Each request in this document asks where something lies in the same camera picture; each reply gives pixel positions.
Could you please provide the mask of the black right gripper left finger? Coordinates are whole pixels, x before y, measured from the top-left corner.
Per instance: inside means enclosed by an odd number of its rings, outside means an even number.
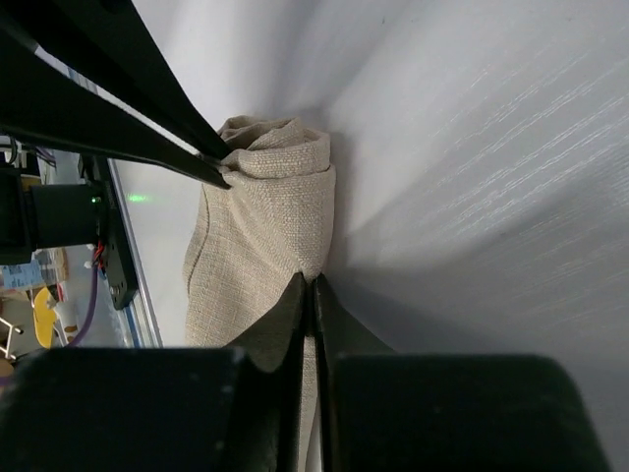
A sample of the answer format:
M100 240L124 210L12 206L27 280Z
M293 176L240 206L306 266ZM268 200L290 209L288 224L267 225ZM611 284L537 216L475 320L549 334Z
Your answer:
M58 348L1 399L5 471L294 471L305 281L222 348Z

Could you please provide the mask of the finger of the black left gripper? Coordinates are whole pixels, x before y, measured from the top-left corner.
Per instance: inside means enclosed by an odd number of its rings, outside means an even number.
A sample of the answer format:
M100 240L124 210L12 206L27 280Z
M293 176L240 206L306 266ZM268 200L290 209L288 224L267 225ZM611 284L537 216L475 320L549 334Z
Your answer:
M187 151L75 83L34 52L42 47L82 74L72 63L86 58L81 39L63 9L2 10L2 131L22 142L157 165L217 188L228 188L219 167L231 149L220 160L193 146Z
M131 1L65 1L63 13L82 35L85 59L73 67L193 146L220 160L230 148L184 93Z

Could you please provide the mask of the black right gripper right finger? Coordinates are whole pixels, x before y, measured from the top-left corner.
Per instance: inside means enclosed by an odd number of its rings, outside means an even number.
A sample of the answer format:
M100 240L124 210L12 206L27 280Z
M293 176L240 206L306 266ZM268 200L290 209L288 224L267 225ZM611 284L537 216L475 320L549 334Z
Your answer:
M537 355L393 351L312 285L326 471L605 471L581 394Z

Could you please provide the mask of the beige cloth napkin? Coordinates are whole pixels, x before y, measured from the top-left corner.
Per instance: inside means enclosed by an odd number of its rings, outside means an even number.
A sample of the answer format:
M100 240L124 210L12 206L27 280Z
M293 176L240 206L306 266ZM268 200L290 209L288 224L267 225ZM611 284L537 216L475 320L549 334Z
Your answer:
M185 339L224 347L242 339L271 371L290 329L276 305L290 281L315 280L328 256L336 171L330 138L299 118L228 119L231 147L220 166L229 189L205 184L183 264L188 293Z

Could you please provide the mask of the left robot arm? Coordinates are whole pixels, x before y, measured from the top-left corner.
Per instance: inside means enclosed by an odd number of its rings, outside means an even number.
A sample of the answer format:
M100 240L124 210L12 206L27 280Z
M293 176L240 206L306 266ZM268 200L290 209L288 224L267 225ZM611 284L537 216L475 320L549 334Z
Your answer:
M1 5L1 131L37 148L156 165L224 188L229 146L195 110L130 1ZM108 237L102 184L35 185L1 167L1 261Z

